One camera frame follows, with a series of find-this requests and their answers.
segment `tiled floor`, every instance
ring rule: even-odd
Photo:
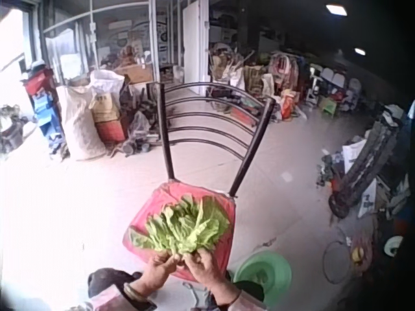
[[[197,108],[210,109],[201,103],[186,109]],[[352,217],[330,227],[329,192],[315,186],[316,165],[323,149],[334,152],[362,133],[359,123],[356,117],[330,119],[314,111],[308,121],[270,124],[238,191],[230,269],[274,241],[269,249],[282,254],[292,268],[291,288],[276,310],[322,310],[341,289],[325,280],[322,253],[338,238],[336,225],[351,235],[358,223]],[[213,125],[247,139],[222,121],[195,118],[180,124]],[[98,268],[140,270],[142,263],[127,252],[121,238],[152,190],[166,180],[166,172],[161,148],[129,158],[118,154],[48,165],[31,143],[37,135],[1,168],[3,281],[27,298],[20,308],[43,310],[40,298],[58,310],[86,298],[87,277]],[[204,144],[176,145],[172,156],[178,179],[217,190],[229,190],[240,163]],[[155,300],[159,310],[187,310],[193,303],[174,278]],[[168,307],[172,301],[174,308]]]

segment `hand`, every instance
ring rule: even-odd
[[[194,255],[185,254],[183,258],[193,277],[212,292],[218,306],[230,305],[239,297],[241,291],[226,280],[206,249],[198,249]]]
[[[148,261],[143,275],[130,286],[140,295],[148,297],[166,283],[169,275],[176,271],[180,256],[170,256],[167,252],[158,253]]]

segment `leafy green vegetable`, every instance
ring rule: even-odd
[[[148,218],[145,225],[148,236],[133,228],[129,229],[129,235],[137,248],[184,254],[201,247],[213,249],[229,224],[214,198],[204,196],[197,202],[186,194],[177,204],[166,205],[160,215]]]

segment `pink seat cushion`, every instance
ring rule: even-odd
[[[222,205],[224,211],[228,215],[230,228],[224,233],[222,238],[220,238],[214,252],[219,268],[224,274],[231,253],[233,228],[235,226],[235,202],[225,194],[207,190],[202,187],[186,185],[179,181],[164,183],[152,193],[146,204],[144,204],[136,217],[131,221],[130,226],[147,234],[147,230],[145,229],[147,218],[150,215],[159,214],[166,204],[176,203],[184,194],[191,194],[195,199],[201,199],[204,196],[212,196]],[[148,262],[148,259],[154,254],[154,251],[149,249],[135,248],[131,244],[128,236],[128,228],[124,234],[123,244],[129,251],[137,255],[144,262]],[[193,276],[186,270],[177,270],[173,275],[188,281],[195,281]]]

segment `pink sleeve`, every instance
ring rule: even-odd
[[[92,297],[80,306],[69,311],[137,311],[119,292],[115,285],[110,286],[99,295]]]
[[[242,291],[238,299],[229,306],[228,311],[264,311],[266,309],[267,307],[262,302]]]

